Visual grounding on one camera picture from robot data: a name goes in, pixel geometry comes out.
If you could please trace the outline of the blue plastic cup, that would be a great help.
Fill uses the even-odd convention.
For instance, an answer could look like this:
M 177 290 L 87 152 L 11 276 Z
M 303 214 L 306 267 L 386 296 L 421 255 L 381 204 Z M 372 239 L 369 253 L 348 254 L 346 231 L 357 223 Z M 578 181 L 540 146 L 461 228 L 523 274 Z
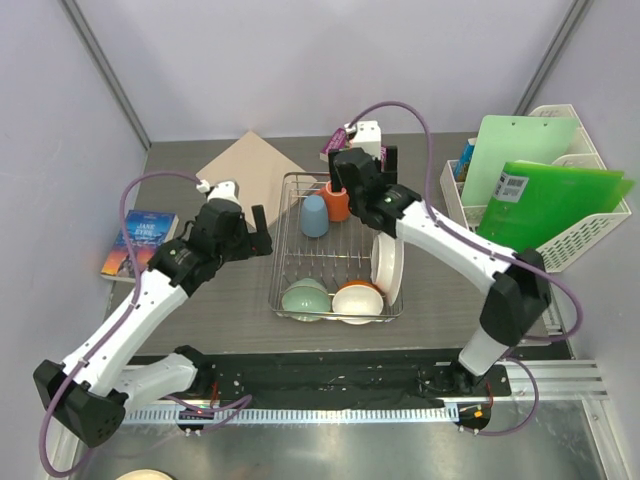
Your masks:
M 301 232 L 310 238 L 320 238 L 328 232 L 328 210 L 321 196 L 311 195 L 303 201 L 299 225 Z

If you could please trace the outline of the orange ceramic mug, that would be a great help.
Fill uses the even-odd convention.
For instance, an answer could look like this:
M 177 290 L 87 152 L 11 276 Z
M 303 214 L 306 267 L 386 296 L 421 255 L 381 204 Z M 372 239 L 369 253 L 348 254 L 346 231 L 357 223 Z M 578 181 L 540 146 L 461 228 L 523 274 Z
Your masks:
M 316 192 L 316 195 L 324 200 L 330 222 L 340 223 L 349 218 L 349 196 L 345 188 L 334 192 L 332 183 L 328 181 Z

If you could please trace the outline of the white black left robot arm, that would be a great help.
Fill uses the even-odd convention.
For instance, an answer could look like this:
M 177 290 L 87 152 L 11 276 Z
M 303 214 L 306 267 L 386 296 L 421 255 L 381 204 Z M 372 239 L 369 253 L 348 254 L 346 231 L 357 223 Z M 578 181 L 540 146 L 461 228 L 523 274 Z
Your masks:
M 114 435 L 126 414 L 173 393 L 205 397 L 211 361 L 188 345 L 135 374 L 124 368 L 150 334 L 226 263 L 272 253 L 264 209 L 252 208 L 250 231 L 241 206 L 216 198 L 201 207 L 188 239 L 163 244 L 140 283 L 83 346 L 33 373 L 44 408 L 90 448 Z

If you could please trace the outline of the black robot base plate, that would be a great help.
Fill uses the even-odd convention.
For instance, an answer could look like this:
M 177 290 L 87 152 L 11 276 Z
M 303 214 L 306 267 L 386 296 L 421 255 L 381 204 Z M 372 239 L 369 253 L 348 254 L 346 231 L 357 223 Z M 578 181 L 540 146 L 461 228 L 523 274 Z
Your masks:
M 473 378 L 454 365 L 457 349 L 219 354 L 179 396 L 227 405 L 250 395 L 257 409 L 432 408 L 445 400 L 508 397 L 506 368 Z

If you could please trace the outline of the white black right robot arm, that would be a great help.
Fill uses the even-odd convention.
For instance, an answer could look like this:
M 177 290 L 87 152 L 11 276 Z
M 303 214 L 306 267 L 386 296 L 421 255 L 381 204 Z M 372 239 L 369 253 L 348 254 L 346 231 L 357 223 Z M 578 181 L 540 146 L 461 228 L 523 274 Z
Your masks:
M 349 210 L 392 246 L 411 244 L 448 264 L 484 294 L 479 326 L 449 369 L 453 391 L 472 395 L 487 372 L 517 346 L 549 307 L 551 289 L 542 255 L 485 240 L 426 205 L 413 190 L 394 184 L 361 148 L 329 156 L 332 183 L 344 188 Z

